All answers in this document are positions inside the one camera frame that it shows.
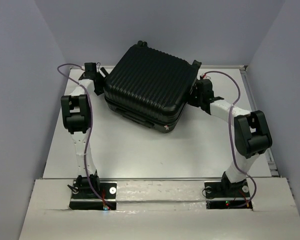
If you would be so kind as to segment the black hard-shell suitcase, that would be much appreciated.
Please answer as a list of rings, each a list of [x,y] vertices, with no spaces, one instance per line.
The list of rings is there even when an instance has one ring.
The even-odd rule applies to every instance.
[[[119,115],[161,133],[172,132],[186,107],[201,62],[132,45],[104,83],[104,99]]]

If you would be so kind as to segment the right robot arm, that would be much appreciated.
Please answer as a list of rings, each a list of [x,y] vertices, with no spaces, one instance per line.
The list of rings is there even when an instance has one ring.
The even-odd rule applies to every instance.
[[[252,165],[273,144],[265,114],[260,110],[249,111],[237,107],[241,90],[237,83],[235,87],[237,97],[234,103],[229,103],[215,96],[211,80],[201,78],[192,87],[188,101],[189,105],[228,124],[232,163],[222,174],[217,187],[211,190],[212,193],[221,192],[225,196],[232,196],[242,188]]]

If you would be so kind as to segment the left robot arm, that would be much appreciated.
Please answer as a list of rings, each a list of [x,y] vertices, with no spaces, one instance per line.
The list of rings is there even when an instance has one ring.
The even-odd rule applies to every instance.
[[[76,87],[60,99],[62,123],[69,132],[75,149],[77,178],[70,187],[74,194],[85,194],[101,199],[101,184],[97,168],[93,162],[90,138],[93,130],[93,109],[91,94],[104,93],[104,76],[100,73],[100,63],[86,62],[83,67],[71,64],[83,71],[79,80],[68,77]]]

